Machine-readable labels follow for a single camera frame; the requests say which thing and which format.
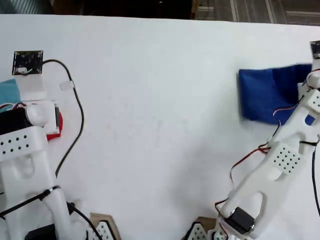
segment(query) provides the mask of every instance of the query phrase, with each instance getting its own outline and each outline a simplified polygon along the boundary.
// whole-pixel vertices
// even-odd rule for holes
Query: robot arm
[[[286,124],[268,141],[263,161],[229,194],[220,214],[226,228],[239,238],[258,238],[278,212],[288,189],[312,157],[320,136],[319,60],[313,61],[301,100]],[[255,193],[262,195],[260,213],[253,218],[239,207]]]
[[[47,137],[41,127],[47,122],[40,105],[29,105],[0,113],[0,163],[9,209],[35,193],[41,193],[57,185],[50,169],[47,154]],[[66,199],[61,189],[53,190],[42,202],[50,210],[59,239],[71,240],[71,222]],[[6,217],[10,239],[25,239],[26,234],[37,227],[32,212],[19,208]]]

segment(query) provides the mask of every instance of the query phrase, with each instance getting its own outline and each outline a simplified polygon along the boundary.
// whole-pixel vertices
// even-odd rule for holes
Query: perforated plate
[[[309,106],[315,112],[320,113],[320,91],[311,90],[311,94],[308,94],[302,101],[305,106]]]
[[[106,222],[101,221],[96,227],[96,230],[98,231],[103,240],[115,240]],[[88,240],[99,240],[98,236],[94,233],[92,228],[88,228],[87,231]]]
[[[224,232],[222,231],[215,232],[213,240],[225,240],[225,239],[227,239],[227,236]]]
[[[206,231],[204,230],[204,228],[200,223],[196,223],[193,226],[187,240],[206,240],[206,239],[207,239]]]
[[[0,135],[0,161],[28,155],[47,146],[46,135],[38,126]]]
[[[274,146],[276,149],[270,156],[273,165],[286,174],[293,174],[305,163],[305,157],[287,145],[280,143]]]

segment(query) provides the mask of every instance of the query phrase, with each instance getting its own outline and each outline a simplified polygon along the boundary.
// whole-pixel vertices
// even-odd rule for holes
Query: white table
[[[124,240],[178,240],[196,217],[217,215],[230,167],[275,128],[240,117],[238,70],[310,63],[309,41],[320,39],[312,26],[54,15],[1,15],[0,33],[1,81],[18,50],[69,67],[85,126],[58,179],[68,200],[111,214]],[[50,143],[54,170],[80,113],[73,92],[59,89],[63,68],[46,64],[43,78],[64,116],[63,136]],[[297,182],[259,239],[319,236],[311,159]]]

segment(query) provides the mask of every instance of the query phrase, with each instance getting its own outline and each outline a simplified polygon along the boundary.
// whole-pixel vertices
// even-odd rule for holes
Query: floor
[[[198,0],[195,19],[320,26],[320,0]]]

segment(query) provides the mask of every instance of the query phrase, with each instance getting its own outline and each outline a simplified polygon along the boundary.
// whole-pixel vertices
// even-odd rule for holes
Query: blue fabric
[[[19,103],[20,102],[20,91],[17,86],[15,79],[10,79],[7,81],[0,82],[0,105],[5,103]],[[9,107],[4,107],[0,109],[0,112],[10,109]]]
[[[312,68],[298,64],[262,70],[239,70],[239,93],[242,115],[250,120],[278,124],[272,116],[277,108],[298,103],[298,83],[302,83]],[[292,110],[278,111],[275,115],[285,124]]]

